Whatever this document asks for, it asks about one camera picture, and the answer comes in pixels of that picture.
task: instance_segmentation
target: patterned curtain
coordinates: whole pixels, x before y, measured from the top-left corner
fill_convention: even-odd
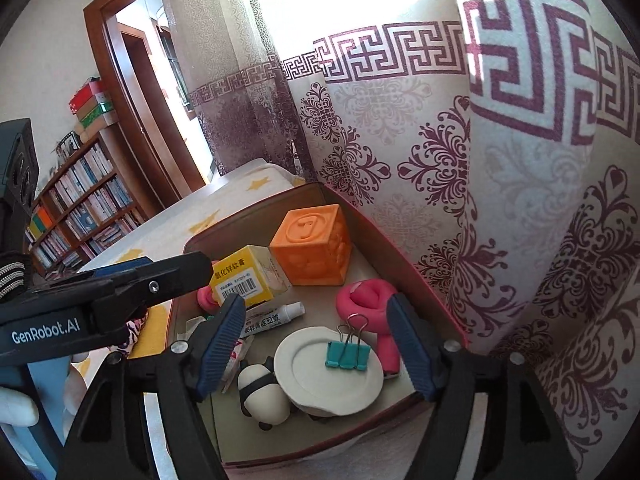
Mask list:
[[[162,0],[220,174],[262,157],[316,178],[256,0]]]
[[[640,410],[640,63],[615,19],[600,0],[256,1],[318,179],[473,351],[536,367],[595,478]]]

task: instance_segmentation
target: bookshelf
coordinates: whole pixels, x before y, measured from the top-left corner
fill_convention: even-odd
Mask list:
[[[41,276],[75,272],[158,212],[129,153],[113,124],[76,150],[47,182],[25,232]]]

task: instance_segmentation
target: open box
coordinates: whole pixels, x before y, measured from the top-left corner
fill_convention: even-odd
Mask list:
[[[428,284],[400,251],[364,215],[322,184],[306,184],[271,196],[232,215],[189,240],[184,252],[202,251],[211,260],[221,260],[247,244],[268,246],[286,213],[292,209],[339,204],[353,243],[346,283],[380,277],[403,292],[418,314],[427,319],[445,339],[466,346],[463,333],[449,317]],[[257,334],[246,356],[250,364],[273,356],[290,333],[306,326],[335,329],[340,323],[335,311],[339,286],[294,286],[284,303],[302,301],[306,314],[281,327]],[[167,344],[185,332],[188,319],[202,316],[196,293],[176,298],[171,307]],[[375,335],[363,339],[375,342]],[[271,431],[262,431],[256,421],[240,410],[237,384],[226,394],[215,392],[200,405],[207,432],[226,466],[249,466],[302,458],[337,446],[375,428],[418,402],[404,367],[398,377],[385,380],[378,399],[366,410],[350,416],[313,421],[302,412]]]

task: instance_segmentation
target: black speaker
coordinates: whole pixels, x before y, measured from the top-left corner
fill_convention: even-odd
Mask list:
[[[37,182],[31,120],[0,123],[0,252],[22,252]]]

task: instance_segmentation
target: yellow medicine box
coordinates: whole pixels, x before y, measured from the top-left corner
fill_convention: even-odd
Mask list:
[[[214,264],[209,285],[220,305],[236,293],[244,298],[247,308],[272,300],[288,288],[269,248],[256,245],[247,245]]]

